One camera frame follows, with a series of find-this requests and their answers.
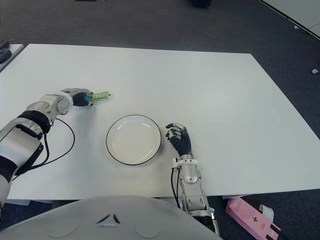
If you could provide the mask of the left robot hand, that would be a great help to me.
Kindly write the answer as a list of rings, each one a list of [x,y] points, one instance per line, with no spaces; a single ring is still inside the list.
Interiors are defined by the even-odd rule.
[[[88,96],[93,94],[92,91],[85,88],[65,88],[62,92],[71,96],[73,105],[76,107],[93,106],[94,103],[89,101]]]

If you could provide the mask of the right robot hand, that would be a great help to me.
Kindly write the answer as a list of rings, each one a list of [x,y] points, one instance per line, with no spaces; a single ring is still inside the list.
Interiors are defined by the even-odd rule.
[[[165,137],[179,156],[192,155],[192,143],[187,128],[178,122],[170,123],[165,128],[167,129]]]

